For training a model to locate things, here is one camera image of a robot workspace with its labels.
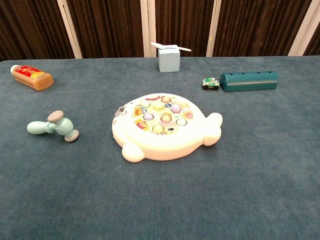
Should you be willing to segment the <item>light blue toy hammer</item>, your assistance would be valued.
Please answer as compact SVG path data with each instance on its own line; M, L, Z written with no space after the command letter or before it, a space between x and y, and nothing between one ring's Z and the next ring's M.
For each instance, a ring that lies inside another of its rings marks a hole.
M62 110L56 110L47 117L47 122L32 121L27 125L27 131L34 135L53 133L56 131L64 136L66 142L73 142L79 137L79 131L69 118L64 117Z

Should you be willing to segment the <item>white whack-a-mole toy board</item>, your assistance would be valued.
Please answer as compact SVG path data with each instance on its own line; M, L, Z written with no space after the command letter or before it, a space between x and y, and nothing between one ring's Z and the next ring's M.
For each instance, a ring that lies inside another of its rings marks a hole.
M112 134L129 162L168 161L211 146L221 137L223 117L205 116L188 99L169 93L148 94L120 106L112 121Z

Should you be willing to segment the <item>light blue cube block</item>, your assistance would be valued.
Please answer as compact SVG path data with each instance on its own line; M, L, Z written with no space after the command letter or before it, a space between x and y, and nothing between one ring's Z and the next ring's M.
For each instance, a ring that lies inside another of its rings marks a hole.
M158 67L161 73L180 71L180 50L176 48L158 49Z

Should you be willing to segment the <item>small green toy car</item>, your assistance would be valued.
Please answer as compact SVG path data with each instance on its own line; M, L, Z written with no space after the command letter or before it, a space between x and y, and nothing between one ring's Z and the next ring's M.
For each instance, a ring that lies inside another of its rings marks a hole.
M215 90L220 88L220 78L207 77L202 80L202 88L204 90Z

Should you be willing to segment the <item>blue felt table cover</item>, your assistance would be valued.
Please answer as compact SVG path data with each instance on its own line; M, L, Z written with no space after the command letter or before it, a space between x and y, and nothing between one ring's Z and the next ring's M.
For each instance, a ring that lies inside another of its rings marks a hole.
M19 60L52 74L35 91L0 61L0 240L320 240L320 55ZM224 73L274 71L275 89L204 90ZM212 146L127 162L117 108L174 93L223 116ZM57 110L79 131L31 134Z

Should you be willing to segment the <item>teal half-cylinder block with holes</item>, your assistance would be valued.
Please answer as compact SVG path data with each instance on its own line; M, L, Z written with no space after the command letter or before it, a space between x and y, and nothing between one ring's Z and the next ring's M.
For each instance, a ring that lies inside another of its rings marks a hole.
M225 92L273 90L278 85L275 71L223 73L219 84Z

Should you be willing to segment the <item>dark brown curtain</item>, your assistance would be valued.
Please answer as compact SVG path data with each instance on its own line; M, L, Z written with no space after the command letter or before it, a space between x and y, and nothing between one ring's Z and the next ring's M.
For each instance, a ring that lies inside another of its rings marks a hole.
M287 56L312 0L222 0L212 57ZM67 0L82 58L144 57L140 0ZM214 0L155 0L156 42L205 57ZM320 23L303 56L320 55ZM73 59L57 0L0 0L0 61Z

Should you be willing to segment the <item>brown drink bottle red label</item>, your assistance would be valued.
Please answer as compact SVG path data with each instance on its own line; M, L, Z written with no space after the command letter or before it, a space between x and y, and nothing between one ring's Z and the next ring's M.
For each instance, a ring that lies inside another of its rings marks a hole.
M13 65L10 72L17 82L36 91L43 91L54 84L51 74L29 65Z

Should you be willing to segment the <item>white frame post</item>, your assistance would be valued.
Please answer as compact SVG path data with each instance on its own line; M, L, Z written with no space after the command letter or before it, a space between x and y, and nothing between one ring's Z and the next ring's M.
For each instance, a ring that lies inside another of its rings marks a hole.
M206 48L206 57L212 57L213 56L215 40L216 40L216 35L217 35L217 29L218 29L218 22L219 22L221 4L222 4L222 0L214 0L213 8L212 8L211 21L210 21L210 29L209 29L208 41L207 41L207 48Z
M76 33L76 29L73 23L72 15L69 9L68 1L67 0L57 0L57 4L62 16L62 20L67 32L67 36L72 48L72 52L75 59L82 59L82 51L80 48L80 44L78 41L78 36Z
M157 49L151 45L156 42L156 3L155 0L140 0L143 54L145 58L157 56Z
M320 0L312 0L288 56L303 56L320 23Z

